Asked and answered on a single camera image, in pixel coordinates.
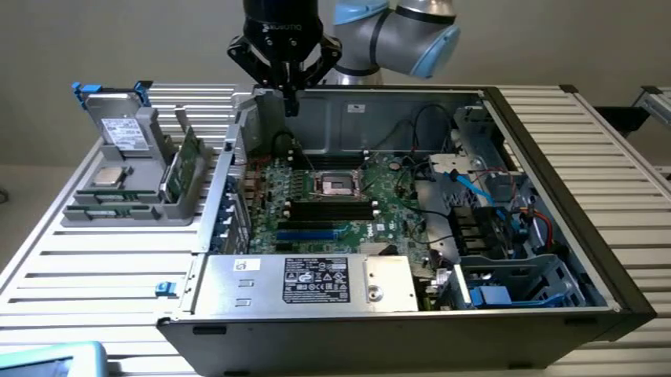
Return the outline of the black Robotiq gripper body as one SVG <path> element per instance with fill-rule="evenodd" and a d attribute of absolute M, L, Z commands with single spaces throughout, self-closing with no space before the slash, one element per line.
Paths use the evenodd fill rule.
<path fill-rule="evenodd" d="M 244 0 L 243 35 L 272 62 L 302 63 L 322 38 L 318 1 Z"/>

